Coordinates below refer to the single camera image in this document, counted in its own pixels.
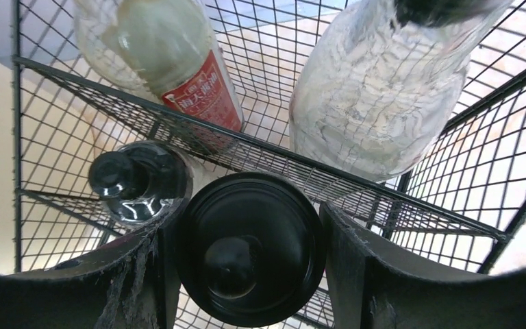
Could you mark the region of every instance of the black cap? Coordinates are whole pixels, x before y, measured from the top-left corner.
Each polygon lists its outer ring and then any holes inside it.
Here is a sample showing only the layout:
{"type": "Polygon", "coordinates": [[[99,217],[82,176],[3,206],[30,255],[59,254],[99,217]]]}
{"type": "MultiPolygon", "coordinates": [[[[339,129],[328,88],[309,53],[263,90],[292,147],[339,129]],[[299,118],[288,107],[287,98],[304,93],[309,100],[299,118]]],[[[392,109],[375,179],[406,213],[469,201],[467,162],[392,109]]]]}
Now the black cap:
{"type": "Polygon", "coordinates": [[[504,0],[395,0],[401,25],[442,27],[494,12],[504,0]]]}
{"type": "Polygon", "coordinates": [[[313,205],[291,183],[265,173],[228,175],[204,187],[174,235],[189,296],[233,326],[268,326],[295,314],[325,268],[313,205]]]}
{"type": "Polygon", "coordinates": [[[128,155],[111,151],[98,156],[90,167],[88,180],[102,199],[133,199],[148,188],[149,174],[128,155]]]}

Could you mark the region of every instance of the wire rack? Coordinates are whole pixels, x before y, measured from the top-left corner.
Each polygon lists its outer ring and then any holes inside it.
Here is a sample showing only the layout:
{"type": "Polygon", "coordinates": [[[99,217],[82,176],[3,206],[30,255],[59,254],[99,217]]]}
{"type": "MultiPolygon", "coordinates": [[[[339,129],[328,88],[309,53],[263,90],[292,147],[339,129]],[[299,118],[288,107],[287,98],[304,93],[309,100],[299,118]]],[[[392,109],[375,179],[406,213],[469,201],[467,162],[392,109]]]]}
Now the wire rack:
{"type": "MultiPolygon", "coordinates": [[[[13,2],[16,271],[49,268],[127,234],[104,213],[87,172],[101,152],[142,139],[186,149],[218,175],[286,176],[313,202],[331,201],[375,234],[467,271],[488,273],[526,219],[526,1],[516,1],[474,50],[464,92],[433,149],[384,184],[287,150],[295,82],[329,22],[354,1],[204,1],[245,134],[112,88],[79,55],[71,1],[13,2]],[[196,148],[229,139],[223,154],[196,148]],[[523,197],[508,196],[513,190],[523,197]]],[[[324,283],[305,308],[270,328],[331,328],[333,320],[324,283]]],[[[230,328],[184,290],[176,326],[230,328]]]]}

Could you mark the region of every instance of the wire basket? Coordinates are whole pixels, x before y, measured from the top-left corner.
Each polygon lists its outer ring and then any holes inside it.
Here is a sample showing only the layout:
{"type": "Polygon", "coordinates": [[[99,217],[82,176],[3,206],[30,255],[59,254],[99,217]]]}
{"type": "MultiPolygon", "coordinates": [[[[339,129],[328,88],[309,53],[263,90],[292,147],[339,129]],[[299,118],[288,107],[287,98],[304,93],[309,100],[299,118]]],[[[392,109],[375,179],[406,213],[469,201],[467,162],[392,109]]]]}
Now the wire basket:
{"type": "MultiPolygon", "coordinates": [[[[71,1],[13,2],[16,271],[49,268],[127,234],[109,220],[87,172],[101,152],[143,139],[181,147],[219,175],[286,176],[313,202],[329,200],[375,234],[467,271],[488,273],[526,219],[526,1],[516,1],[474,50],[462,97],[433,149],[385,184],[287,150],[295,82],[348,1],[205,0],[245,134],[112,88],[79,56],[71,1]],[[205,132],[202,142],[236,143],[222,154],[197,153],[189,147],[202,143],[190,133],[197,129],[205,132]]],[[[334,325],[325,282],[306,307],[273,328],[308,325],[334,325]]],[[[229,328],[184,291],[176,326],[229,328]]]]}

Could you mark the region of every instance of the red label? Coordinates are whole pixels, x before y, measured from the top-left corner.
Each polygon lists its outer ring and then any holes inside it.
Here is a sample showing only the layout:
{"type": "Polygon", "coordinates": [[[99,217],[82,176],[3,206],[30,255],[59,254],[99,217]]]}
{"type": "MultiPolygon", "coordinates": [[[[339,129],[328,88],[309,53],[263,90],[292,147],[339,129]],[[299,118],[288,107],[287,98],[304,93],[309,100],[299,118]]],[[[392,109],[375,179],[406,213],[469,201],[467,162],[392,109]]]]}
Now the red label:
{"type": "Polygon", "coordinates": [[[162,95],[168,107],[236,132],[241,120],[211,50],[201,69],[180,87],[162,95]]]}

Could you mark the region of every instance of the glass bottle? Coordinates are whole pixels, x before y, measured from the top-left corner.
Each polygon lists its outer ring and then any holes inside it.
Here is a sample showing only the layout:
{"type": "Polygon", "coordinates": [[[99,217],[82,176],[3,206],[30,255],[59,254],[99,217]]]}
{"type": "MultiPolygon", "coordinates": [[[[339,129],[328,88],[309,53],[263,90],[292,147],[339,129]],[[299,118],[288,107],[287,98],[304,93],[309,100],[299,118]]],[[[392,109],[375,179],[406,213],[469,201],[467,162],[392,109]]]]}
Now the glass bottle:
{"type": "Polygon", "coordinates": [[[297,82],[290,148],[382,182],[410,170],[448,121],[470,53],[511,0],[361,0],[343,10],[297,82]]]}
{"type": "Polygon", "coordinates": [[[77,47],[133,95],[239,132],[243,112],[198,0],[76,0],[77,47]]]}
{"type": "Polygon", "coordinates": [[[153,141],[127,144],[97,157],[88,181],[110,218],[136,228],[168,216],[215,179],[182,150],[153,141]]]}

